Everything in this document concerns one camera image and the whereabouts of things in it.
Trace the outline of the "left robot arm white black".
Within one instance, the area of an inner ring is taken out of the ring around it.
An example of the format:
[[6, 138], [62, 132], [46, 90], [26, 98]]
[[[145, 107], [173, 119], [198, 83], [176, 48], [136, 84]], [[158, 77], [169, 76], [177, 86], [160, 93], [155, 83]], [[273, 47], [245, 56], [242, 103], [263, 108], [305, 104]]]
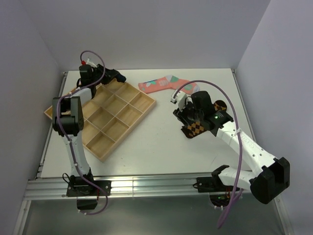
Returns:
[[125, 83], [126, 77], [117, 70], [104, 68], [101, 64], [92, 66], [85, 62], [79, 67], [79, 73], [80, 78], [73, 91], [53, 98], [52, 127], [62, 137], [68, 152], [71, 165], [69, 186], [78, 188], [83, 195], [91, 195], [96, 184], [82, 142], [85, 124], [83, 105], [95, 98], [96, 87], [99, 84], [107, 85], [114, 79], [119, 83]]

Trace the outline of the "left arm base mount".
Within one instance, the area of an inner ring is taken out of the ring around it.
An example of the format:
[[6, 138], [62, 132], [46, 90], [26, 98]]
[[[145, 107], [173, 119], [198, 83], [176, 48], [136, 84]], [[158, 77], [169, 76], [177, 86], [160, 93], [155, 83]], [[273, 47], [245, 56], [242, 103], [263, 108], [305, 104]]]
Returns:
[[62, 179], [67, 183], [66, 197], [75, 197], [77, 209], [88, 213], [96, 209], [100, 196], [110, 195], [112, 182], [109, 180], [94, 180], [91, 172], [83, 176], [95, 184], [96, 187], [87, 183], [80, 176], [69, 176], [67, 173], [63, 173]]

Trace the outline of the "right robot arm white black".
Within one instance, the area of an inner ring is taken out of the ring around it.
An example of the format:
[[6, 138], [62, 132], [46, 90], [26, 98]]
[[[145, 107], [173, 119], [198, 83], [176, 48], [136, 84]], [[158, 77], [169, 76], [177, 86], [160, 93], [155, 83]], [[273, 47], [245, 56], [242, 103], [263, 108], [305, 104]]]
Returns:
[[206, 91], [191, 96], [174, 92], [171, 102], [178, 107], [174, 116], [190, 131], [209, 131], [221, 139], [250, 167], [249, 171], [222, 165], [211, 173], [208, 187], [203, 191], [221, 191], [226, 187], [249, 190], [261, 203], [268, 204], [290, 185], [290, 163], [284, 157], [278, 159], [236, 127], [234, 118], [225, 106], [211, 101]]

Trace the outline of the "brown orange argyle sock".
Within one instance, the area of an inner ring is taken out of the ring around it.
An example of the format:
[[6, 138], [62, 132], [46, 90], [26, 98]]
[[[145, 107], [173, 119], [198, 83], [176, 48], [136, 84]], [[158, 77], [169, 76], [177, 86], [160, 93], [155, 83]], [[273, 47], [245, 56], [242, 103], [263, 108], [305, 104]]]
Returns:
[[[216, 100], [213, 103], [213, 106], [215, 108], [215, 111], [226, 111], [227, 110], [227, 105], [222, 100]], [[183, 134], [188, 139], [195, 138], [196, 136], [206, 132], [206, 130], [200, 124], [199, 121], [196, 121], [196, 122], [192, 123], [191, 125], [188, 125], [187, 127], [186, 126], [182, 126], [181, 131], [183, 132]]]

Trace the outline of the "navy ankle sock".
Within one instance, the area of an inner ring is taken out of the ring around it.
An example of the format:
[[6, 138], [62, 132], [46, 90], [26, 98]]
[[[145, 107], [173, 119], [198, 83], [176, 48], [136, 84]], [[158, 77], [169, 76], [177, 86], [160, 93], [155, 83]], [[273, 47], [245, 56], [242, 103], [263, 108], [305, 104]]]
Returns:
[[117, 82], [120, 82], [120, 83], [125, 83], [126, 79], [127, 79], [125, 76], [123, 76], [121, 74], [116, 75], [115, 78], [116, 78]]

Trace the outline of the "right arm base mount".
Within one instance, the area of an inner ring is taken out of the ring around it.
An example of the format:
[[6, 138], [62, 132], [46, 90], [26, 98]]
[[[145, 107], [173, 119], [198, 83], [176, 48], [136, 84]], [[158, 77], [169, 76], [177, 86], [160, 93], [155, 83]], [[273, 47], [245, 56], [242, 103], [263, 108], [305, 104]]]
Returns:
[[222, 165], [215, 169], [211, 176], [208, 177], [198, 177], [196, 182], [192, 185], [193, 188], [198, 190], [198, 193], [206, 192], [223, 192], [220, 195], [210, 195], [210, 201], [214, 207], [224, 208], [227, 207], [230, 202], [230, 194], [233, 190], [233, 186], [226, 186], [219, 179], [218, 175], [222, 170], [228, 169], [228, 165]]

